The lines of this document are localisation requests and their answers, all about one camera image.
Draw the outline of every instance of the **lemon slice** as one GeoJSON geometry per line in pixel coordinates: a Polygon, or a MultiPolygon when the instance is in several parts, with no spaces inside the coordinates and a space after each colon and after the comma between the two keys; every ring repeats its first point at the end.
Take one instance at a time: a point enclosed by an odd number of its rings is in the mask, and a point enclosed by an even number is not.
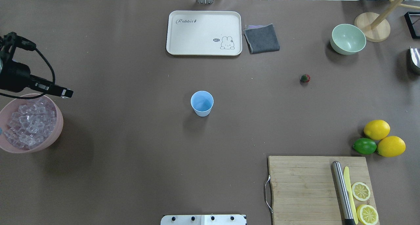
{"type": "Polygon", "coordinates": [[[357,207],[357,217],[364,225],[375,225],[378,223],[378,211],[369,204],[362,204],[357,207]]]}
{"type": "Polygon", "coordinates": [[[366,201],[370,197],[370,189],[365,183],[354,183],[351,187],[351,192],[353,192],[353,196],[360,201],[366,201]]]}

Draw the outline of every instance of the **pink bowl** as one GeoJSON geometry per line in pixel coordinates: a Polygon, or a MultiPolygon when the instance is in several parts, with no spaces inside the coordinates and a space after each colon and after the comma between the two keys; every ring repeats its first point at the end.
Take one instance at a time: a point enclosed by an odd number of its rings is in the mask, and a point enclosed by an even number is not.
{"type": "MultiPolygon", "coordinates": [[[[30,97],[30,96],[35,96],[35,95],[39,95],[39,94],[27,94],[27,95],[22,95],[25,97],[30,97]]],[[[63,114],[61,114],[60,109],[58,108],[58,106],[54,103],[54,101],[52,101],[52,99],[50,99],[48,96],[44,95],[46,98],[48,98],[55,107],[55,111],[57,112],[57,123],[55,124],[54,129],[52,130],[51,134],[49,137],[47,137],[44,142],[42,142],[39,146],[27,150],[27,149],[18,149],[14,146],[12,146],[6,139],[4,134],[0,135],[0,148],[2,148],[3,150],[10,152],[10,153],[32,153],[32,152],[37,152],[40,151],[42,149],[47,148],[48,146],[50,146],[52,143],[54,143],[55,140],[57,140],[57,138],[60,136],[61,131],[63,130],[63,114]]],[[[0,111],[0,128],[3,131],[6,131],[7,129],[9,129],[9,126],[7,126],[7,124],[9,123],[12,113],[16,112],[19,108],[20,105],[23,105],[27,102],[28,100],[26,99],[14,99],[12,100],[9,104],[7,104],[1,111],[0,111]]]]}

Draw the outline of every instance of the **ceramic bowl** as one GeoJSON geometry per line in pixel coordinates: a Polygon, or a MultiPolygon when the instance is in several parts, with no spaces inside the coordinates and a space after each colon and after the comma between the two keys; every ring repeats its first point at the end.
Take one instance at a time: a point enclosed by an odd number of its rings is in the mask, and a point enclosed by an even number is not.
{"type": "Polygon", "coordinates": [[[351,55],[365,47],[366,37],[358,27],[340,24],[333,29],[330,43],[337,53],[351,55]]]}

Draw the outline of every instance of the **gray cloth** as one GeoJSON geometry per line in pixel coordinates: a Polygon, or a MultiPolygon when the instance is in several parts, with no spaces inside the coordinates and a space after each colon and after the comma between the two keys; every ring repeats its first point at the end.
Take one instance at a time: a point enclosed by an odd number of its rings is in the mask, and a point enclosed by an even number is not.
{"type": "Polygon", "coordinates": [[[245,31],[245,38],[251,53],[262,53],[280,50],[276,32],[272,24],[266,26],[249,26],[245,31]]]}

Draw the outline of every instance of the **lime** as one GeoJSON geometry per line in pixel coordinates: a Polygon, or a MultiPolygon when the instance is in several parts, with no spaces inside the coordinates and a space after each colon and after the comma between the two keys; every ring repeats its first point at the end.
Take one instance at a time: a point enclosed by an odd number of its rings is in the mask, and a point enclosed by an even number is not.
{"type": "Polygon", "coordinates": [[[353,196],[360,201],[366,201],[370,197],[370,189],[365,183],[356,182],[351,186],[353,196]]]}
{"type": "Polygon", "coordinates": [[[362,154],[371,154],[376,150],[376,143],[369,138],[360,138],[353,144],[353,149],[362,154]]]}
{"type": "Polygon", "coordinates": [[[390,126],[384,120],[373,120],[366,124],[363,132],[372,140],[382,140],[390,132],[390,126]]]}
{"type": "Polygon", "coordinates": [[[369,204],[361,204],[357,207],[357,217],[364,225],[375,225],[378,223],[378,211],[369,204]]]}
{"type": "Polygon", "coordinates": [[[388,136],[378,143],[378,154],[384,157],[398,156],[405,151],[405,142],[397,136],[388,136]]]}

